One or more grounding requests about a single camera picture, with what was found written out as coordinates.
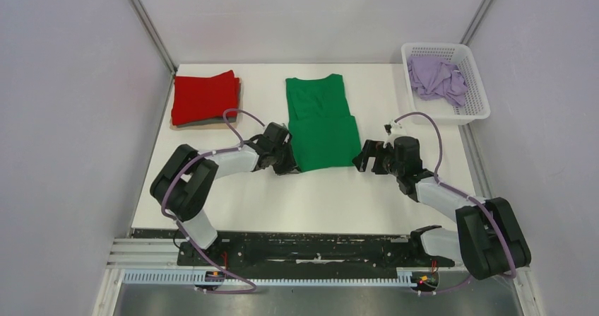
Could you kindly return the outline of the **green t-shirt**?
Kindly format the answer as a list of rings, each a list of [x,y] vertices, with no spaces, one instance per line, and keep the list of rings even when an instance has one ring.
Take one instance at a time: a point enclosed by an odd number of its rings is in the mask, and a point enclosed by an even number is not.
[[[350,112],[340,74],[285,80],[288,129],[301,172],[350,167],[361,151],[357,122]]]

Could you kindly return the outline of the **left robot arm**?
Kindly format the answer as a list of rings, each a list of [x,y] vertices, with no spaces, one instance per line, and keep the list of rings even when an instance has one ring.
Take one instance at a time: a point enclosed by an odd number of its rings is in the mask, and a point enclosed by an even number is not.
[[[150,185],[150,195],[164,216],[172,219],[204,264],[215,264],[222,255],[218,232],[204,206],[213,183],[238,173],[273,168],[277,175],[298,172],[292,152],[292,134],[287,127],[271,122],[262,133],[239,144],[199,151],[179,145]]]

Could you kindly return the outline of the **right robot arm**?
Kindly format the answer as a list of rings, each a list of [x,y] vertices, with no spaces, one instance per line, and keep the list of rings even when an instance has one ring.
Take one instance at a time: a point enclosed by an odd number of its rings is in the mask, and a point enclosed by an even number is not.
[[[420,142],[399,136],[391,143],[366,140],[352,163],[364,172],[392,175],[399,190],[417,203],[432,207],[456,223],[455,231],[433,225],[410,234],[408,256],[417,265],[435,257],[463,264],[477,280],[512,275],[532,262],[530,248],[510,203],[501,198],[473,197],[443,182],[426,169]]]

